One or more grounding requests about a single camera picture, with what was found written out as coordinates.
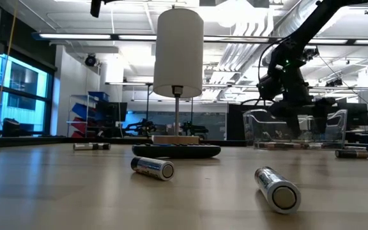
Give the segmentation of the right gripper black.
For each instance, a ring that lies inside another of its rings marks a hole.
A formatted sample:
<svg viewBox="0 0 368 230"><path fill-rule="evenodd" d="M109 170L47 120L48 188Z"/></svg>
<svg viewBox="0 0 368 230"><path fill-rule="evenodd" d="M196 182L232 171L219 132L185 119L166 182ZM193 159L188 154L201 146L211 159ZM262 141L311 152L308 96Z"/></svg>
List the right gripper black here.
<svg viewBox="0 0 368 230"><path fill-rule="evenodd" d="M297 116L300 114L313 116L318 130L326 128L327 116L335 99L322 97L315 100L309 94L309 84L304 81L300 69L275 68L259 80L257 88L263 100L273 100L277 95L283 96L281 101L274 102L268 110L277 118L286 118L286 124L293 137L301 135Z"/></svg>

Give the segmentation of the black monitor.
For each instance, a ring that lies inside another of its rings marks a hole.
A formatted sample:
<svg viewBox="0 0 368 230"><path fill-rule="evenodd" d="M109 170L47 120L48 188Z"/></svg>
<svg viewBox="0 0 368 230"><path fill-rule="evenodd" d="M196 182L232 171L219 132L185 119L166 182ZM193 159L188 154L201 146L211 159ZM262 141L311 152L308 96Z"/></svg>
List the black monitor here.
<svg viewBox="0 0 368 230"><path fill-rule="evenodd" d="M368 126L368 109L366 103L338 103L339 109L348 112L347 123L349 127Z"/></svg>
<svg viewBox="0 0 368 230"><path fill-rule="evenodd" d="M108 102L104 105L104 116L106 120L124 122L127 115L126 102Z"/></svg>

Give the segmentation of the clear plastic bin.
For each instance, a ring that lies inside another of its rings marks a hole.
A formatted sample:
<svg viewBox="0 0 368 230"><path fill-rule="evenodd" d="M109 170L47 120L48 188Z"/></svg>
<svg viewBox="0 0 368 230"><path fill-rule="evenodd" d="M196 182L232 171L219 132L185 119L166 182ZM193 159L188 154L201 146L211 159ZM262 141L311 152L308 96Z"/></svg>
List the clear plastic bin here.
<svg viewBox="0 0 368 230"><path fill-rule="evenodd" d="M316 128L314 117L299 115L301 135L293 137L285 121L273 117L264 109L249 110L243 114L245 139L257 147L260 142L278 143L322 143L322 149L341 149L346 138L348 112L345 109L328 114L324 132Z"/></svg>

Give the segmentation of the silver AA battery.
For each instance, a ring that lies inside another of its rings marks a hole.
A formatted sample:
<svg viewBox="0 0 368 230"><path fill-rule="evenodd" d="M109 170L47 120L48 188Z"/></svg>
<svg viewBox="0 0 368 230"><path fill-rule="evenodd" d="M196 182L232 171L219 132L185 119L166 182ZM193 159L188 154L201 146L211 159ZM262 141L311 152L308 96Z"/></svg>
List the silver AA battery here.
<svg viewBox="0 0 368 230"><path fill-rule="evenodd" d="M74 151L82 151L82 150L110 150L110 143L97 143L97 142L89 142L89 143L74 143L73 150Z"/></svg>
<svg viewBox="0 0 368 230"><path fill-rule="evenodd" d="M174 177L174 164L170 161L146 157L134 157L130 163L133 171L162 181L169 181Z"/></svg>
<svg viewBox="0 0 368 230"><path fill-rule="evenodd" d="M254 178L273 211L281 214L291 214L298 211L302 197L294 183L267 166L258 168Z"/></svg>

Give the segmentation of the black remote control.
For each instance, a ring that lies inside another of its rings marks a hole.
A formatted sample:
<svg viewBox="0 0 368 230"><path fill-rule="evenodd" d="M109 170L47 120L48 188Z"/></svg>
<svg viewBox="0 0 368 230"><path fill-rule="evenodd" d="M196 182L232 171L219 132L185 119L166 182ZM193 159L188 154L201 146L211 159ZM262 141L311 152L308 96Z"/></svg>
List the black remote control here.
<svg viewBox="0 0 368 230"><path fill-rule="evenodd" d="M220 146L210 144L136 144L132 152L147 158L212 158L221 152Z"/></svg>

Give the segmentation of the white shade wooden table lamp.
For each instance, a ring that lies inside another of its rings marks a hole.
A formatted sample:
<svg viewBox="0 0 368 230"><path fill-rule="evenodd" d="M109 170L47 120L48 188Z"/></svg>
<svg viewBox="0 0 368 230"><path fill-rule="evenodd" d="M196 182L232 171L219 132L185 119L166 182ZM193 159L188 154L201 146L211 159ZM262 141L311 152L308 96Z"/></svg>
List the white shade wooden table lamp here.
<svg viewBox="0 0 368 230"><path fill-rule="evenodd" d="M179 136L179 99L201 95L204 21L195 11L172 8L158 18L153 74L154 93L175 99L174 135L154 135L154 144L197 144Z"/></svg>

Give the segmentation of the black ceiling speaker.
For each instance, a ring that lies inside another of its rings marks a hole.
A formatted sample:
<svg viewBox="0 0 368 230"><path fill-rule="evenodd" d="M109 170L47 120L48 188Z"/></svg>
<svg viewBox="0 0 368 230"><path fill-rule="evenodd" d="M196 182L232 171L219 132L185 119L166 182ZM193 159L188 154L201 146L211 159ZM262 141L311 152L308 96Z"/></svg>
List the black ceiling speaker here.
<svg viewBox="0 0 368 230"><path fill-rule="evenodd" d="M99 61L97 60L95 54L88 54L88 56L86 57L84 63L85 63L86 66L94 67L94 66L97 66L99 64Z"/></svg>

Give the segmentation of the shelf with coloured bins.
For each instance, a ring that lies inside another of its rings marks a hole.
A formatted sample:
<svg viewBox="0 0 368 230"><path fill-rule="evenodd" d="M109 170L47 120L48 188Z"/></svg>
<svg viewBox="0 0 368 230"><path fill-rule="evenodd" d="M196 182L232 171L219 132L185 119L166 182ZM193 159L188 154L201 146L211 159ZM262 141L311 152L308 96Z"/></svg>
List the shelf with coloured bins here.
<svg viewBox="0 0 368 230"><path fill-rule="evenodd" d="M68 99L67 137L93 137L107 128L105 106L109 95L103 91L88 91L70 95Z"/></svg>

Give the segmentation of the ceiling light strip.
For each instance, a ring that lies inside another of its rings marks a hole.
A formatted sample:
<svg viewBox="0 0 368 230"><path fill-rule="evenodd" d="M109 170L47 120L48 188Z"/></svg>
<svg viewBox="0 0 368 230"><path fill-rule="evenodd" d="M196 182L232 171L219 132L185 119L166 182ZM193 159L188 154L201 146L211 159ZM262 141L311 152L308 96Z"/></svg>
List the ceiling light strip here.
<svg viewBox="0 0 368 230"><path fill-rule="evenodd" d="M35 40L77 40L77 41L122 41L155 42L155 34L76 34L76 33L32 33ZM281 41L279 37L266 36L204 36L204 43L247 43L271 44ZM355 38L312 38L310 45L368 46L368 39Z"/></svg>

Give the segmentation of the large window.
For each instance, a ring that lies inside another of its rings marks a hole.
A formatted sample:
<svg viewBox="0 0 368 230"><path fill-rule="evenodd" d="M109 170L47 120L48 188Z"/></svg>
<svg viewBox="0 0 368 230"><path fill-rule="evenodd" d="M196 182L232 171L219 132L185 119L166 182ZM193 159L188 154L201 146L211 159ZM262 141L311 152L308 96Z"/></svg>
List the large window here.
<svg viewBox="0 0 368 230"><path fill-rule="evenodd" d="M32 134L47 134L52 111L53 75L0 54L0 130L4 119Z"/></svg>

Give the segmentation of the black office chair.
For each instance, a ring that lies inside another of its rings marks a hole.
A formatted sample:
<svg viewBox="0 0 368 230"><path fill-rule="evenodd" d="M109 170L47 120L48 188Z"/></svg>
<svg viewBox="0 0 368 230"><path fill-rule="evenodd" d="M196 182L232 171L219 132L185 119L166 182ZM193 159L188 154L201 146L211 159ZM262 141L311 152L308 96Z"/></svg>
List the black office chair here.
<svg viewBox="0 0 368 230"><path fill-rule="evenodd" d="M4 118L3 119L3 137L19 137L20 136L20 123L15 119Z"/></svg>

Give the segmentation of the white ventilation duct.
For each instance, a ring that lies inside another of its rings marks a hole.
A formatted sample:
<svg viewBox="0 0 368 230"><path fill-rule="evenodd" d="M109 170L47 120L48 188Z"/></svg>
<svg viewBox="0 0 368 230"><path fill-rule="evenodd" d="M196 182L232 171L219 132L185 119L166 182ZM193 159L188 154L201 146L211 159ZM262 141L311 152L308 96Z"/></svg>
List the white ventilation duct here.
<svg viewBox="0 0 368 230"><path fill-rule="evenodd" d="M242 22L235 26L234 34L243 36L285 37L291 34L313 12L317 0L291 0L293 6L279 20L274 10L265 10L257 22ZM218 62L220 71L239 72L259 63L262 51L267 44L230 43Z"/></svg>

